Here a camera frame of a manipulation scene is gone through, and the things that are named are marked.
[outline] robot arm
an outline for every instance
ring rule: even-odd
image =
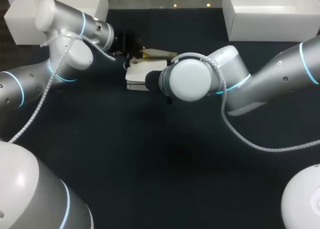
[[[111,25],[56,0],[44,0],[41,3],[35,24],[48,38],[50,56],[39,64],[0,72],[1,112],[22,107],[41,97],[72,38],[84,36],[103,51],[109,50],[116,41]],[[86,70],[92,62],[90,48],[79,38],[75,39],[52,87],[76,81],[78,71]]]
[[[233,46],[210,54],[208,57],[216,62],[226,81],[228,113],[239,116],[276,96],[319,84],[319,46],[320,36],[296,45],[275,56],[253,75]],[[187,102],[197,101],[205,95],[223,94],[222,80],[212,66],[192,57],[175,61],[162,72],[151,72],[146,77],[146,85],[152,80],[157,81],[166,96]]]

